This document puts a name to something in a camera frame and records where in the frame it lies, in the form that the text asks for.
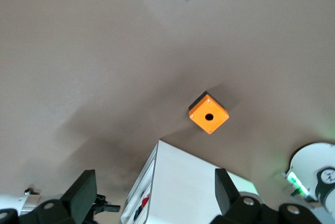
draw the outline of orange box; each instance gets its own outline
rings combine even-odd
[[[212,134],[228,118],[228,112],[207,92],[188,108],[189,118],[208,134]]]

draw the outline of green light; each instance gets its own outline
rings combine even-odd
[[[287,180],[290,181],[293,186],[299,190],[300,194],[303,196],[308,196],[309,192],[308,190],[303,186],[301,181],[297,178],[297,176],[294,174],[294,172],[290,172]]]

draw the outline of white cabinet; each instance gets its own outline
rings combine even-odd
[[[221,214],[215,198],[216,168],[160,140],[126,199],[120,223],[210,223]],[[250,181],[229,175],[240,192],[258,194]],[[149,201],[134,221],[147,195]]]

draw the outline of round gauge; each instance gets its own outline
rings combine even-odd
[[[321,180],[326,184],[335,183],[335,170],[334,169],[325,169],[321,173]]]

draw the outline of bolt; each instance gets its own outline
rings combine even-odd
[[[1,220],[1,219],[5,219],[7,216],[8,216],[8,213],[7,213],[7,212],[2,212],[2,213],[0,214],[0,220]]]
[[[52,208],[53,206],[54,206],[54,203],[49,202],[49,203],[45,204],[44,209],[50,209],[50,208]]]
[[[244,198],[243,202],[248,206],[253,206],[255,204],[252,198]]]
[[[298,215],[300,213],[299,208],[292,205],[287,206],[287,210],[294,215]]]

